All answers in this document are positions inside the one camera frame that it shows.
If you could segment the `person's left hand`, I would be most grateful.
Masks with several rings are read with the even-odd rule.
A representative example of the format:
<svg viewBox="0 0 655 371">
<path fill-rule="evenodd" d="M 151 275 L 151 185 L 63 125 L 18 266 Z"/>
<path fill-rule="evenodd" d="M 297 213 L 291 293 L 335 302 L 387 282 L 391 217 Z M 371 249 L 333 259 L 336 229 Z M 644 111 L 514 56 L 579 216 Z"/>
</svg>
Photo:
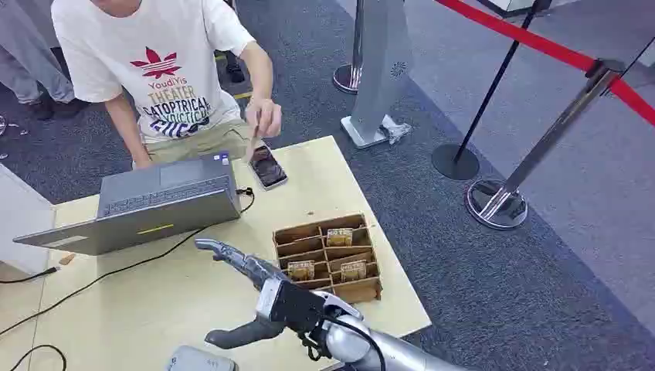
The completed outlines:
<svg viewBox="0 0 655 371">
<path fill-rule="evenodd" d="M 246 122 L 253 129 L 254 138 L 272 138 L 280 134 L 282 110 L 271 99 L 253 97 L 245 110 Z"/>
</svg>

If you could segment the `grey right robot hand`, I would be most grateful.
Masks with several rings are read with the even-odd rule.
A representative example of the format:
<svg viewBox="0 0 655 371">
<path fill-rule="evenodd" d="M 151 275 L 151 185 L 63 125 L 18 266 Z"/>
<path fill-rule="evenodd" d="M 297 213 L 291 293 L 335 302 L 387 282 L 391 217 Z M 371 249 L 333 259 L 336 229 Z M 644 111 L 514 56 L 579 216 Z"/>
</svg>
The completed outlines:
<svg viewBox="0 0 655 371">
<path fill-rule="evenodd" d="M 213 252 L 215 261 L 227 263 L 249 278 L 260 293 L 256 304 L 256 317 L 251 322 L 231 330 L 214 329 L 208 332 L 205 341 L 220 349 L 234 349 L 280 335 L 286 325 L 284 322 L 273 321 L 271 314 L 282 283 L 289 280 L 282 270 L 264 259 L 245 254 L 217 240 L 197 238 L 195 246 L 200 250 Z"/>
</svg>

